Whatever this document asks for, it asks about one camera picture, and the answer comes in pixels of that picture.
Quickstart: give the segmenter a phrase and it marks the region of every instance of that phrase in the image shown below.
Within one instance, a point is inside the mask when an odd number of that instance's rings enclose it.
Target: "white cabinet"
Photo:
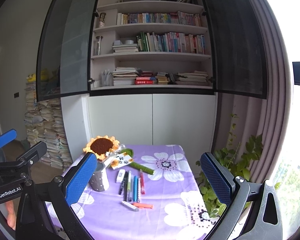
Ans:
[[[211,150],[216,113],[215,95],[153,95],[153,144],[182,146],[191,170],[202,153]]]
[[[124,144],[152,144],[152,95],[89,98],[92,136],[115,136]]]
[[[215,95],[145,94],[89,98],[92,136],[115,136],[124,144],[182,146],[191,170],[211,150]]]

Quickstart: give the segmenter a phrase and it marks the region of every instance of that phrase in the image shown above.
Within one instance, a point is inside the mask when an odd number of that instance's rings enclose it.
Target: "card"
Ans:
[[[126,152],[117,155],[111,163],[111,167],[116,170],[133,162],[133,159]]]

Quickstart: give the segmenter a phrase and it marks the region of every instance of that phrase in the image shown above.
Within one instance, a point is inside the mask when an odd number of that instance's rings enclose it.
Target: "wooden floor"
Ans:
[[[3,147],[8,162],[15,161],[24,153],[24,148],[19,141],[12,141]],[[31,167],[31,177],[35,183],[50,182],[55,176],[61,175],[62,170],[37,162]],[[13,200],[14,210],[17,213],[19,198]]]

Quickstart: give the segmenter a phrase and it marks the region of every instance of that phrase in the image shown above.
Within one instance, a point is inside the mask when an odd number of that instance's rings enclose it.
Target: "person's hand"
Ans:
[[[11,227],[13,230],[16,230],[16,221],[17,221],[17,217],[14,212],[12,214],[8,214],[7,223],[8,226]]]
[[[14,209],[13,209],[13,202],[12,202],[12,200],[10,200],[10,201],[7,201],[5,204],[6,204],[6,208],[8,211],[7,224],[13,230],[16,230],[17,217],[16,217],[16,213],[14,212]]]

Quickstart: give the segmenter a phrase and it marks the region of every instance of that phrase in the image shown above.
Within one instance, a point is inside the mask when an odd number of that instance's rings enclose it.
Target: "table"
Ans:
[[[71,207],[82,224],[96,240],[193,240],[204,239],[212,229],[202,196],[199,192],[184,152],[179,145],[126,145],[134,151],[133,159],[155,169],[145,175],[146,194],[141,203],[153,204],[153,209],[134,212],[121,204],[120,184],[116,183],[119,169],[106,170],[110,187],[94,191],[88,184],[78,203]],[[129,166],[132,176],[139,171]],[[52,222],[61,224],[51,203],[47,203]]]

